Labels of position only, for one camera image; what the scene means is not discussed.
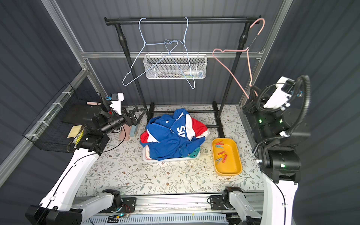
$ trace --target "zipper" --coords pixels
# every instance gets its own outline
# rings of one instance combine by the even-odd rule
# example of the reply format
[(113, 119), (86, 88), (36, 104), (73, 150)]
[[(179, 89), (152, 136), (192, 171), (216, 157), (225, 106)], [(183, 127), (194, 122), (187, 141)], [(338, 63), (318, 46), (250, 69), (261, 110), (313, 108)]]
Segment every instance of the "zipper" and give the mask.
[(160, 125), (160, 124), (157, 124), (157, 123), (152, 123), (152, 124), (157, 125), (157, 126), (162, 127), (162, 128), (165, 128), (165, 129), (168, 129), (168, 130), (170, 130), (170, 133), (174, 133), (174, 131), (171, 128), (167, 128), (167, 127), (165, 127), (163, 125)]

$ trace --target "floral mat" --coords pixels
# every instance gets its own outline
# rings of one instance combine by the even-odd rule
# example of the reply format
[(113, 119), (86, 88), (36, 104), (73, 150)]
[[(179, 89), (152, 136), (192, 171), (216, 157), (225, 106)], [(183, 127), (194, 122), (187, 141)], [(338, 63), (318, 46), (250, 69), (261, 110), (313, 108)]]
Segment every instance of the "floral mat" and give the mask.
[[(197, 105), (156, 107), (156, 110), (178, 108), (212, 109), (210, 105)], [(191, 116), (205, 125), (215, 123), (213, 113), (192, 113)], [(104, 189), (116, 189), (122, 195), (220, 192), (226, 186), (263, 190), (261, 174), (235, 105), (225, 105), (221, 122), (225, 137), (237, 143), (243, 167), (241, 174), (219, 176), (215, 173), (211, 150), (212, 140), (218, 138), (215, 128), (210, 128), (211, 134), (201, 145), (198, 159), (145, 163), (139, 143), (146, 126), (146, 118), (143, 118), (135, 138), (99, 157), (80, 185), (77, 196), (94, 196)], [(118, 134), (111, 133), (109, 137), (105, 150), (120, 143)]]

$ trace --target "clothing pile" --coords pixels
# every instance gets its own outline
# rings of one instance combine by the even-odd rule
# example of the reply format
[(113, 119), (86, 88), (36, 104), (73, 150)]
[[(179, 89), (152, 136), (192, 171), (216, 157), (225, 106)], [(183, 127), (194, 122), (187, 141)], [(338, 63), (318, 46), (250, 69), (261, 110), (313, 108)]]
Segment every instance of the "clothing pile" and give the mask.
[(165, 114), (150, 119), (140, 143), (148, 160), (194, 158), (209, 134), (203, 123), (191, 118), (185, 109), (177, 109), (173, 116)]

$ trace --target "laundry basket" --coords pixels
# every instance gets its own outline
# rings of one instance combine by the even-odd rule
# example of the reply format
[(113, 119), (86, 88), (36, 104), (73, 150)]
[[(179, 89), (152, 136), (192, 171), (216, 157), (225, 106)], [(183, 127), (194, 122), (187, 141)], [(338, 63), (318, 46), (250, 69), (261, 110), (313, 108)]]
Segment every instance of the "laundry basket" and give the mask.
[(188, 57), (176, 56), (174, 59), (168, 55), (157, 63), (162, 57), (153, 57), (145, 55), (144, 67), (146, 77), (149, 79), (204, 79), (206, 75), (207, 57), (206, 55), (197, 55)]
[(157, 159), (146, 159), (145, 153), (146, 152), (146, 148), (143, 147), (143, 161), (144, 162), (150, 162), (150, 163), (155, 163), (155, 162), (172, 162), (172, 161), (183, 161), (183, 160), (191, 160), (191, 159), (197, 159), (200, 157), (200, 151), (198, 153), (198, 155), (195, 158), (191, 158), (191, 157), (182, 157), (182, 158), (170, 158), (170, 159), (164, 159), (164, 160), (160, 160), (158, 161)]

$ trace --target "white mesh basket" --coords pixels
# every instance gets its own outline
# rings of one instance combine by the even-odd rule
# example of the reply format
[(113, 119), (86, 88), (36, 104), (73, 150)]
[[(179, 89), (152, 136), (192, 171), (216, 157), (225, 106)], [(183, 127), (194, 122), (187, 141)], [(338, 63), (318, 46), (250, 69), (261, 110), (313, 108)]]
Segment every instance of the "white mesh basket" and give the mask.
[[(145, 55), (144, 67), (145, 71), (155, 65), (162, 57), (152, 57), (151, 55)], [(167, 56), (162, 59), (158, 64), (146, 72), (146, 77), (149, 79), (204, 79), (206, 75), (207, 58), (206, 55), (198, 55), (189, 58), (186, 54), (182, 57)]]

